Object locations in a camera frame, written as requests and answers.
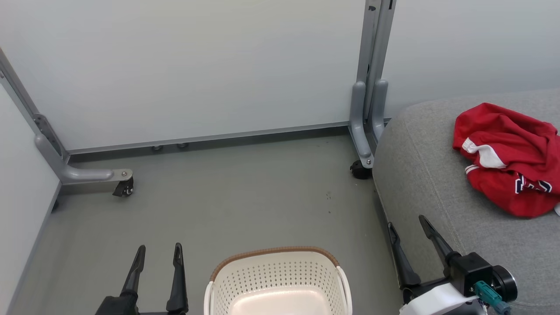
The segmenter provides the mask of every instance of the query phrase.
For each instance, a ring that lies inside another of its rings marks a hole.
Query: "whiteboard stand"
[[[385,128],[385,98],[389,83],[381,78],[381,74],[395,3],[396,0],[366,2],[358,75],[352,87],[349,119],[350,134],[360,157],[350,170],[358,179],[371,177],[375,147]]]
[[[58,140],[47,118],[37,110],[1,49],[0,80],[5,81],[4,88],[35,132],[35,146],[63,185],[117,182],[113,195],[122,197],[132,194],[134,180],[130,169],[77,169],[67,164],[68,152]]]

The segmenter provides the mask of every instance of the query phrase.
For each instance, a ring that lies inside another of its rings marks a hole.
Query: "gray couch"
[[[560,314],[560,217],[554,211],[521,219],[472,189],[466,158],[451,148],[455,118],[482,102],[494,103],[560,128],[560,89],[428,101],[392,119],[377,147],[374,181],[385,214],[422,281],[442,277],[442,266],[418,222],[425,215],[458,252],[477,252],[506,267],[519,295],[512,315]]]

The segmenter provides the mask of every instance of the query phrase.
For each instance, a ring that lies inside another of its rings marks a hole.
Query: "red clothing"
[[[560,203],[560,137],[556,128],[482,103],[455,121],[453,149],[473,165],[471,185],[507,212],[536,217]]]

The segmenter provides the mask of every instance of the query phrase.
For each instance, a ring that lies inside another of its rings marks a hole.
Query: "whiteboard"
[[[425,100],[560,86],[559,11],[554,0],[396,1],[385,116]]]
[[[348,121],[365,0],[2,0],[67,150]]]
[[[0,314],[4,315],[59,180],[35,148],[35,133],[2,85],[0,135]]]

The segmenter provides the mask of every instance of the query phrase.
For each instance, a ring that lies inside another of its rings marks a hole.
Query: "laundry basket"
[[[216,267],[204,315],[352,315],[348,280],[318,247],[279,247],[232,256]]]

